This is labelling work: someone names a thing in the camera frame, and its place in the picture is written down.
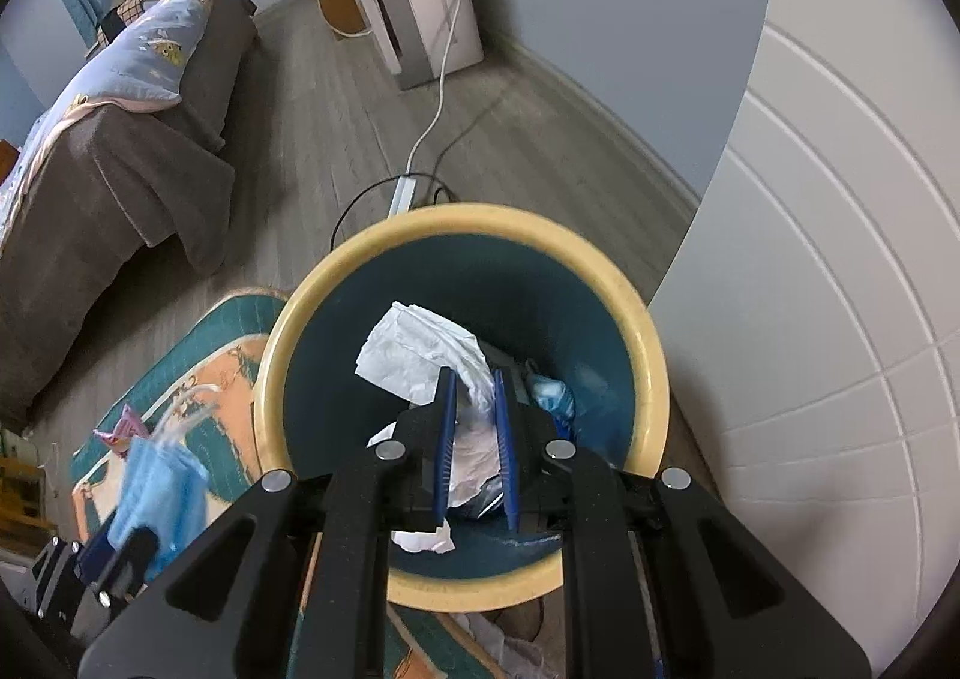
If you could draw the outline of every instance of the white tissue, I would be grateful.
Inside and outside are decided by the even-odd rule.
[[[380,430],[376,435],[374,435],[367,442],[367,449],[369,449],[374,444],[379,444],[381,441],[389,441],[394,437],[394,430],[397,428],[397,423],[392,422],[390,425],[387,425],[386,428]]]
[[[457,426],[453,436],[450,470],[450,505],[459,506],[476,497],[484,482],[500,473],[500,459],[493,426],[493,377],[476,337],[462,326],[419,305],[394,302],[376,323],[357,356],[356,374],[371,384],[414,405],[433,401],[440,368],[454,369],[457,384]],[[371,444],[392,435],[381,430]],[[419,549],[434,548],[437,533],[422,536]],[[449,527],[446,526],[449,540]],[[397,540],[408,551],[400,540]]]
[[[450,523],[446,519],[443,520],[443,527],[438,527],[432,533],[401,533],[395,530],[390,537],[401,549],[414,554],[419,551],[445,554],[456,548],[450,538]]]

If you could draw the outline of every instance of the baseboard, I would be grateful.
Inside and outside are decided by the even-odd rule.
[[[689,206],[690,218],[693,219],[693,214],[700,206],[700,196],[623,119],[590,94],[587,89],[580,86],[573,78],[570,78],[563,70],[554,67],[546,59],[539,57],[508,35],[490,27],[481,27],[480,34],[484,45],[496,48],[508,62],[515,64],[525,73],[570,102],[598,129],[605,131],[605,133],[612,131],[613,134],[630,144],[637,153],[642,154],[651,165],[659,170],[666,184],[676,192],[680,201]]]

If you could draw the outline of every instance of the pink package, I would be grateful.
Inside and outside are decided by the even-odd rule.
[[[103,441],[111,452],[114,452],[124,460],[127,459],[127,452],[130,450],[130,439],[133,438],[134,435],[140,438],[150,438],[150,430],[147,430],[147,426],[144,425],[140,415],[126,404],[123,406],[120,420],[113,429],[113,432],[94,430],[93,434]]]

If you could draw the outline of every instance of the blue bedsheet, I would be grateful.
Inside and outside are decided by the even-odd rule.
[[[90,59],[37,119],[13,171],[0,184],[0,253],[30,183],[64,130],[102,105],[157,112],[181,100],[184,67],[212,5],[213,0],[160,0]]]

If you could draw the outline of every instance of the wooden floor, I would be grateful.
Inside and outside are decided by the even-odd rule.
[[[229,249],[211,278],[171,239],[142,249],[91,310],[61,372],[32,409],[40,457],[58,497],[49,516],[75,531],[67,480],[74,449],[119,396],[224,292],[292,290],[328,252],[354,194],[403,170],[436,108],[436,84],[399,92],[371,40],[333,40],[314,0],[259,16],[224,136],[236,169]],[[692,210],[656,167],[578,110],[560,88],[491,56],[456,73],[416,156],[464,200],[536,211],[592,240],[653,296]],[[392,184],[344,222],[352,235],[383,218]],[[56,452],[51,444],[56,442]]]

